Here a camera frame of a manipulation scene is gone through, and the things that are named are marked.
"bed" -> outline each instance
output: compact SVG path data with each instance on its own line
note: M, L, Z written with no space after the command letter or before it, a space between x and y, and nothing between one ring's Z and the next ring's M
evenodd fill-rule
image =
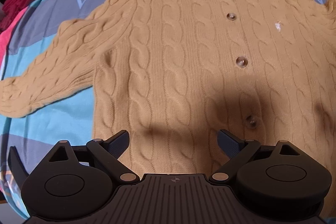
M85 18L105 0L35 0L13 29L8 51L2 62L3 77L21 75L33 59L46 50L64 20ZM323 4L326 0L315 0ZM84 145L91 140L93 89L39 109L23 118L0 116L0 190L12 208L23 218L28 213L20 189L8 167L11 146L17 148L30 173L59 140Z

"pink clothing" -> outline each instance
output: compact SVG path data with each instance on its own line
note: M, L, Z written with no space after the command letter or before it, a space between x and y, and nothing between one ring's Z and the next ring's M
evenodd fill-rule
M19 11L27 7L32 1L33 0L6 0L2 7L6 16L0 21L0 32L6 30Z
M0 33L0 64L3 62L3 57L6 54L7 45L9 41L11 40L12 32L14 30L14 27L18 23L18 21L21 19L25 11L28 7L24 8L23 10L19 11L19 13L15 16L14 20L11 22L9 27L4 30L2 33Z

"crosshair marking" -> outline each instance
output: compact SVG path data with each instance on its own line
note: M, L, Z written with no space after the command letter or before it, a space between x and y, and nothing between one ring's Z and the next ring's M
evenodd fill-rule
M171 181L176 183L176 182L179 182L180 179L178 177L174 177L174 178L171 179Z

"cable knit pattern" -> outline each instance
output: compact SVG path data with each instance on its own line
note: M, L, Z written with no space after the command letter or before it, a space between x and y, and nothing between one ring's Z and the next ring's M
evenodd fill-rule
M222 128L266 145L286 139L332 173L322 216L335 214L335 7L106 0L63 22L20 77L0 82L0 113L22 117L93 85L93 138L128 130L120 161L140 176L210 175L227 160Z

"button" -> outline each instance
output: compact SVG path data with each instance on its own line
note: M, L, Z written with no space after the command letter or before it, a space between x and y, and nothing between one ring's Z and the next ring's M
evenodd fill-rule
M304 179L307 172L295 165L275 165L266 170L266 174L278 181L294 182Z
M214 173L212 175L212 178L214 180L223 181L223 180L227 180L229 178L229 176L226 173Z
M254 115L247 116L245 120L248 128L254 129L257 127L257 118Z
M247 66L247 58L245 56L240 56L236 59L236 64L240 68L245 68Z
M49 179L44 185L45 190L53 196L72 196L84 188L84 180L76 175L58 175Z
M132 181L135 180L136 178L137 176L132 173L125 173L120 176L120 179L123 181Z
M226 17L227 17L228 20L232 20L232 21L236 20L236 18L237 18L236 14L234 14L234 13L228 13L226 15Z

